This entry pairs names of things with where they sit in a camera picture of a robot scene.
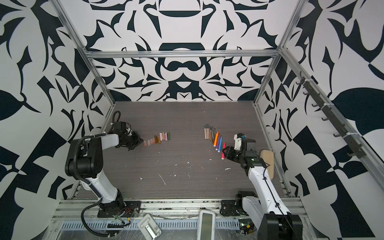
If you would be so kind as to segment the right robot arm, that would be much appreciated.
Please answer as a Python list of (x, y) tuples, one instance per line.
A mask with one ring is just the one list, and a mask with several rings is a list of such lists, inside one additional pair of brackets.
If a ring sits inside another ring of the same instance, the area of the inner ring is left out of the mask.
[(259, 240), (301, 240), (303, 223), (283, 203), (272, 179), (274, 178), (274, 153), (256, 151), (256, 141), (243, 134), (234, 136), (235, 145), (222, 150), (224, 157), (239, 163), (251, 183), (256, 196), (238, 194), (237, 206), (252, 220)]

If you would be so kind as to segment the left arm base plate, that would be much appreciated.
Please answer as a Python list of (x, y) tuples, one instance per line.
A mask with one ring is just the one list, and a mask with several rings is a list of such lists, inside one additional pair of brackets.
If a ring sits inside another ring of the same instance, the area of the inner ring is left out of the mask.
[(124, 201), (121, 203), (100, 204), (98, 218), (112, 218), (118, 215), (123, 218), (130, 218), (140, 213), (141, 201)]

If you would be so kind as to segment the orange marker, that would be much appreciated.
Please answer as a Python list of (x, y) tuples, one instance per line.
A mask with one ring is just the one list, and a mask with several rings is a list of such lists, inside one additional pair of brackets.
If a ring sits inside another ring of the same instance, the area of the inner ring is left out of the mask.
[(218, 142), (219, 135), (220, 135), (219, 132), (216, 132), (215, 138), (214, 138), (214, 147), (215, 148), (217, 147), (217, 142)]

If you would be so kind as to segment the blue marker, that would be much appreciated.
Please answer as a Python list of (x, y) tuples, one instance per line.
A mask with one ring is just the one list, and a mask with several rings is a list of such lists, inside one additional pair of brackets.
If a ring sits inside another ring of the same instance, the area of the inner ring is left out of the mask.
[(218, 153), (222, 151), (222, 145), (223, 145), (223, 136), (220, 136), (220, 140), (218, 143)]

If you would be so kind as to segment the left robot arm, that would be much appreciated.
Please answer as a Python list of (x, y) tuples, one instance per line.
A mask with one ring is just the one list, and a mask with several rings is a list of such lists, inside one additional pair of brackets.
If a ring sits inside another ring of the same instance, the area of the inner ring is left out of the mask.
[(87, 191), (93, 192), (100, 205), (122, 206), (122, 194), (112, 185), (104, 173), (103, 151), (109, 148), (134, 150), (143, 143), (140, 135), (126, 122), (114, 122), (108, 133), (84, 136), (71, 142), (65, 173), (79, 180)]

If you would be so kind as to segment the red pink marker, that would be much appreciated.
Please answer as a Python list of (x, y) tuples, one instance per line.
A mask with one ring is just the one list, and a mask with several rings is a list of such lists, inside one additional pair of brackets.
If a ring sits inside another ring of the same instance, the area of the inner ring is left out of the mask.
[(225, 159), (225, 153), (224, 153), (224, 149), (226, 148), (226, 143), (223, 143), (222, 144), (222, 155), (221, 155), (221, 160), (224, 160)]

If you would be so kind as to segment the purple marker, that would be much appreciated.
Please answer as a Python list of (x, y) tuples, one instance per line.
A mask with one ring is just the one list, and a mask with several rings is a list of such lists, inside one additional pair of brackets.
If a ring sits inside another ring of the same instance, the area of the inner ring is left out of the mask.
[(216, 147), (215, 147), (216, 151), (219, 151), (220, 140), (221, 140), (221, 135), (218, 134), (217, 139), (216, 139)]

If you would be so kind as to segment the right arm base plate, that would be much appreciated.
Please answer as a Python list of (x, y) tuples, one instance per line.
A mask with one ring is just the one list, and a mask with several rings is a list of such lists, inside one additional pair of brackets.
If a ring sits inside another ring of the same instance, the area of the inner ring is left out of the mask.
[(220, 214), (224, 217), (245, 216), (246, 212), (243, 210), (239, 201), (221, 200)]

